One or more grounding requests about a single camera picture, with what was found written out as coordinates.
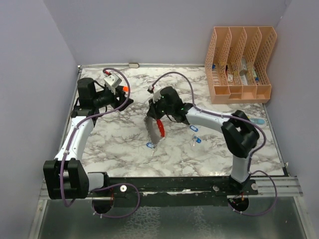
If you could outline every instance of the orange desk organizer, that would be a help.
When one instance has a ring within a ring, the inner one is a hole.
[[[205,61],[211,102],[266,103],[271,93],[266,67],[276,39],[272,26],[214,27]],[[247,62],[244,84],[239,73],[243,56]],[[254,79],[253,67],[258,82]],[[233,75],[232,82],[227,81],[228,74]]]

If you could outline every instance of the marble surface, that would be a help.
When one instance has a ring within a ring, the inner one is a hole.
[[[198,126],[196,135],[202,142],[193,147],[191,138],[194,132],[188,126],[171,122],[166,117],[162,118],[166,137],[160,141],[152,156],[153,150],[146,146],[150,140],[143,121],[148,110],[148,99],[151,97],[147,88],[168,71],[181,72],[191,80],[195,102],[199,107],[230,113],[243,110],[248,116],[266,118],[261,104],[212,105],[204,68],[126,68],[121,71],[131,84],[131,98],[134,103],[123,112],[105,115],[97,120],[81,161],[87,172],[103,171],[111,177],[230,174],[232,154],[221,133]],[[102,83],[102,68],[83,69],[81,77],[91,77]],[[184,102],[191,102],[189,85],[181,76],[164,77],[156,85],[156,90],[165,86],[173,86]],[[267,143],[254,154],[251,171],[261,169],[271,175],[283,175],[268,124],[264,131]]]

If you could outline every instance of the screw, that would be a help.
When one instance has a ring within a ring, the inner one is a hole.
[[[125,185],[122,185],[121,187],[120,187],[120,191],[121,192],[126,192],[126,190],[127,190],[127,187],[125,186]]]
[[[213,186],[213,190],[214,190],[215,192],[218,192],[218,191],[219,191],[219,187],[217,187],[216,185],[214,185],[214,186]]]
[[[258,189],[258,185],[256,183],[253,183],[251,185],[251,188],[256,191]]]

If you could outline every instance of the blue key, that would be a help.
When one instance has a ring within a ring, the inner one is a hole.
[[[201,143],[201,139],[197,137],[196,135],[193,135],[193,141],[194,141],[193,146],[195,146],[195,142]]]
[[[192,131],[198,132],[198,128],[196,128],[196,127],[193,126],[192,124],[189,126],[189,128],[190,128]]]

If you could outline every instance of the white arm segment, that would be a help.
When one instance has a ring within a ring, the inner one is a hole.
[[[73,132],[73,129],[76,127],[76,125],[85,119],[85,116],[77,116],[75,118],[71,119],[71,128],[69,130],[69,133],[64,141],[64,144],[58,154],[55,156],[55,159],[58,161],[62,161],[63,153],[65,152],[66,145],[69,142],[71,133]],[[74,158],[75,160],[81,160],[82,154],[84,151],[84,147],[86,144],[86,141],[88,140],[88,137],[90,136],[90,133],[92,132],[94,128],[93,121],[91,119],[84,121],[79,129],[75,132],[75,135],[73,137],[72,143],[70,145],[69,154],[66,156],[65,161],[71,160],[71,158]],[[87,174],[89,178],[89,192],[93,189],[102,188],[104,185],[104,175],[100,172],[92,172]]]
[[[194,125],[201,125],[207,128],[211,128],[215,131],[218,131],[222,133],[221,127],[224,122],[228,121],[227,118],[212,116],[203,112],[198,111],[194,107],[190,108],[187,115],[186,115],[187,121],[190,124]]]
[[[75,118],[71,119],[71,128],[70,131],[64,141],[64,144],[62,145],[62,148],[58,152],[58,154],[55,156],[55,159],[58,161],[62,161],[63,153],[66,149],[66,145],[69,142],[71,133],[73,129],[76,127],[76,125],[83,119],[85,119],[85,116],[77,116]],[[84,151],[84,147],[86,144],[86,141],[88,140],[88,137],[90,133],[93,130],[93,121],[91,119],[83,122],[79,129],[75,132],[75,135],[73,137],[72,143],[70,145],[69,154],[67,155],[65,161],[69,161],[71,158],[75,158],[76,160],[82,159],[82,154]]]
[[[233,168],[230,176],[239,183],[245,182],[249,177],[248,162],[249,156],[247,158],[239,158],[233,155]]]
[[[221,114],[220,112],[214,112],[214,111],[209,111],[209,112],[216,113],[219,115]],[[201,126],[216,130],[220,133],[222,133],[221,127],[223,123],[229,120],[229,118],[212,116],[212,115],[200,112],[194,107],[192,107],[188,111],[186,118],[190,124],[201,125]],[[244,182],[249,177],[248,162],[249,162],[249,157],[239,158],[233,155],[233,167],[232,167],[230,176],[239,183]]]

